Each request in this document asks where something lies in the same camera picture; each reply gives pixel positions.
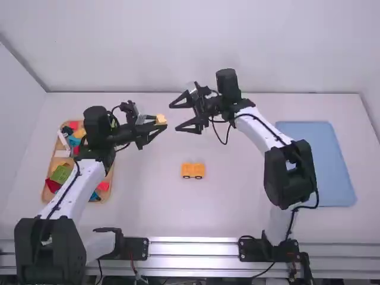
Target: white robotic arm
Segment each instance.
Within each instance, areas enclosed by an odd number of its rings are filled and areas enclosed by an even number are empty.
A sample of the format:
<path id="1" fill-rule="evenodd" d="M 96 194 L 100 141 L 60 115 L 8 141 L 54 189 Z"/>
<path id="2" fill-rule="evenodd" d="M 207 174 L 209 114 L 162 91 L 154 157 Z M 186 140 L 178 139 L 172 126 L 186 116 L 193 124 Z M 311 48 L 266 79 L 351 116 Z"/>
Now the white robotic arm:
<path id="1" fill-rule="evenodd" d="M 296 257 L 296 262 L 303 262 L 304 275 L 311 276 L 307 253 L 300 253 L 298 242 L 290 239 L 298 209 L 318 206 L 310 145 L 305 140 L 295 141 L 282 134 L 260 114 L 254 102 L 243 99 L 235 70 L 219 70 L 216 77 L 218 91 L 194 82 L 195 88 L 186 90 L 171 102 L 169 107 L 172 109 L 193 108 L 195 113 L 194 118 L 175 129 L 202 134 L 210 122 L 226 122 L 243 132 L 257 146 L 264 156 L 264 189 L 273 206 L 261 239 L 252 236 L 242 236 L 239 239 L 240 260 L 294 264 L 292 257 Z M 214 117 L 218 115 L 224 121 L 215 121 Z M 287 168 L 287 163 L 293 164 L 291 169 Z M 313 192 L 317 196 L 316 206 L 299 205 L 307 201 Z M 294 277 L 294 270 L 291 270 L 291 274 L 290 277 Z"/>
<path id="2" fill-rule="evenodd" d="M 235 126 L 256 145 L 262 155 L 273 147 L 282 148 L 284 143 L 290 145 L 293 141 L 269 123 L 257 107 L 246 107 L 236 112 Z"/>
<path id="3" fill-rule="evenodd" d="M 135 142 L 141 150 L 167 128 L 163 115 L 139 116 L 131 101 L 117 107 L 126 113 L 126 124 L 120 125 L 103 106 L 84 112 L 86 137 L 70 176 L 39 215 L 22 218 L 16 225 L 15 256 L 22 283 L 81 284 L 86 264 L 100 257 L 131 260 L 136 245 L 146 259 L 147 239 L 123 237 L 121 229 L 105 227 L 82 240 L 76 227 L 92 193 L 110 171 L 115 146 L 125 148 Z"/>

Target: cable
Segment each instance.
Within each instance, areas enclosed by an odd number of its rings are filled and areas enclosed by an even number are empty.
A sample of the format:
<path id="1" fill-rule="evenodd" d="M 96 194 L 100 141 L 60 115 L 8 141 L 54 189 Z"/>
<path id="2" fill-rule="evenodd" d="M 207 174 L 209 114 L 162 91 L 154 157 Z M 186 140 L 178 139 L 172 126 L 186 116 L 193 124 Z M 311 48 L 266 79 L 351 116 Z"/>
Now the cable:
<path id="1" fill-rule="evenodd" d="M 73 180 L 70 182 L 69 186 L 67 186 L 65 192 L 62 194 L 62 196 L 60 197 L 60 199 L 58 200 L 58 202 L 53 206 L 52 210 L 50 211 L 50 213 L 46 216 L 46 219 L 42 225 L 42 228 L 41 228 L 41 232 L 40 232 L 40 236 L 39 236 L 39 242 L 36 246 L 36 252 L 34 254 L 34 260 L 33 260 L 33 264 L 36 264 L 37 262 L 37 258 L 38 258 L 38 254 L 40 252 L 40 249 L 41 249 L 41 242 L 42 242 L 42 237 L 43 237 L 43 234 L 45 233 L 45 228 L 46 228 L 46 225 L 48 223 L 48 220 L 51 218 L 51 216 L 53 215 L 53 213 L 59 209 L 59 205 L 61 204 L 61 202 L 63 201 L 63 199 L 65 198 L 66 194 L 68 193 L 68 191 L 70 190 L 70 188 L 72 187 L 72 185 L 74 184 L 74 182 L 77 180 L 77 178 L 79 177 L 79 175 L 81 174 L 80 173 L 80 167 L 79 167 L 79 164 L 76 160 L 74 160 L 75 162 L 75 165 L 77 166 L 77 172 L 73 178 Z"/>
<path id="2" fill-rule="evenodd" d="M 100 279 L 99 281 L 95 284 L 95 285 L 99 285 L 101 280 L 103 279 L 103 270 L 102 270 L 102 266 L 100 265 L 100 260 L 97 259 L 97 264 L 99 265 L 99 271 L 100 271 Z"/>
<path id="3" fill-rule="evenodd" d="M 214 132 L 215 132 L 215 134 L 216 134 L 216 137 L 217 137 L 218 140 L 221 142 L 221 144 L 227 145 L 227 144 L 228 144 L 228 137 L 229 137 L 229 135 L 230 135 L 230 130 L 231 130 L 232 125 L 230 124 L 230 125 L 228 126 L 227 134 L 226 134 L 226 141 L 222 141 L 221 138 L 219 137 L 218 132 L 217 132 L 216 129 L 215 129 L 214 119 L 213 119 L 213 118 L 212 118 L 211 124 L 212 124 L 212 126 L 213 126 L 213 129 L 214 129 Z"/>
<path id="4" fill-rule="evenodd" d="M 259 273 L 259 274 L 256 274 L 256 275 L 253 275 L 252 277 L 250 277 L 251 281 L 259 276 L 262 276 L 264 275 L 265 273 L 267 273 L 272 267 L 273 265 L 276 264 L 276 262 L 274 261 L 271 265 L 269 265 L 269 267 L 267 269 L 265 269 L 263 272 Z"/>
<path id="5" fill-rule="evenodd" d="M 120 108 L 120 105 L 117 105 L 117 106 L 113 107 L 112 110 L 111 110 L 111 114 L 113 114 L 113 111 L 115 111 L 117 108 Z"/>
<path id="6" fill-rule="evenodd" d="M 124 145 L 123 147 L 121 147 L 121 148 L 119 148 L 119 149 L 117 149 L 116 150 L 116 152 L 118 152 L 118 151 L 121 151 L 121 150 L 124 150 L 124 149 L 126 149 L 127 147 L 129 147 L 129 145 L 130 145 L 131 143 L 129 142 L 129 143 L 127 143 L 126 145 Z"/>

